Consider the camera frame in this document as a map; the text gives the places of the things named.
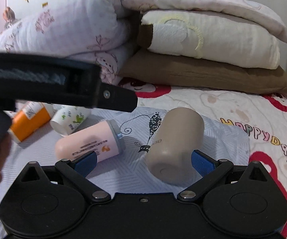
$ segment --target screw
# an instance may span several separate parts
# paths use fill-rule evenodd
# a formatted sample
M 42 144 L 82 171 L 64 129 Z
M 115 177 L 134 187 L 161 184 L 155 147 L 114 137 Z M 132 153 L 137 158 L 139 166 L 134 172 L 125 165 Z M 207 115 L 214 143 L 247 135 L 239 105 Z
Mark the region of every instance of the screw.
M 147 203 L 149 200 L 147 199 L 147 198 L 141 198 L 140 199 L 140 202 L 142 202 L 142 203 Z
M 196 194 L 194 191 L 182 191 L 180 193 L 180 196 L 184 199 L 193 199 L 196 196 Z
M 104 199 L 104 198 L 107 198 L 109 196 L 109 194 L 105 191 L 95 191 L 92 196 L 95 198 L 95 199 Z
M 105 90 L 104 91 L 104 98 L 109 99 L 110 98 L 110 91 Z

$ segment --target brown pillow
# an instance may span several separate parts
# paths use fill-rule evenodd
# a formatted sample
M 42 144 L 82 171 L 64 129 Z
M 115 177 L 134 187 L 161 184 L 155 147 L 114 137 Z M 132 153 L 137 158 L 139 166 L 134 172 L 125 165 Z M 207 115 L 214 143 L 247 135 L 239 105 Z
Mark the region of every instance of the brown pillow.
M 265 94 L 287 91 L 287 76 L 275 70 L 241 68 L 227 63 L 185 56 L 161 55 L 140 49 L 119 71 L 119 76 L 147 83 L 207 87 Z

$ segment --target orange logo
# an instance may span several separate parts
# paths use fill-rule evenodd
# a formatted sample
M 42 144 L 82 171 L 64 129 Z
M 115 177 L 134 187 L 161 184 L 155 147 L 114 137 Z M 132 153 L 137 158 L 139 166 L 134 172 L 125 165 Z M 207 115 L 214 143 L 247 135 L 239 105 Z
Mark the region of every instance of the orange logo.
M 101 151 L 102 152 L 108 152 L 108 151 L 110 151 L 110 148 L 109 148 L 109 146 L 103 146 Z

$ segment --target pink bottle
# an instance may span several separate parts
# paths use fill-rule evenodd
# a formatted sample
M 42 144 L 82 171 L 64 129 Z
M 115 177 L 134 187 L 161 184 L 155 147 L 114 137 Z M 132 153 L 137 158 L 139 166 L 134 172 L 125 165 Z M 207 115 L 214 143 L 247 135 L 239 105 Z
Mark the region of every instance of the pink bottle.
M 80 130 L 57 141 L 57 159 L 75 160 L 89 151 L 95 151 L 97 162 L 125 150 L 125 142 L 115 120 L 106 120 Z

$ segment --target bed sheet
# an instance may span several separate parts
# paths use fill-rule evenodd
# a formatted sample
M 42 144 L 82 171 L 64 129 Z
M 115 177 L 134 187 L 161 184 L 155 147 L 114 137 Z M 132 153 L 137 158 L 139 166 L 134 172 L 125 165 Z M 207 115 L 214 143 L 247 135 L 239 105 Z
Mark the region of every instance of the bed sheet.
M 137 92 L 138 106 L 170 110 L 188 107 L 250 138 L 250 161 L 263 163 L 287 199 L 287 99 L 281 94 L 252 95 L 207 88 L 183 88 L 123 82 Z M 282 235 L 287 238 L 287 223 Z

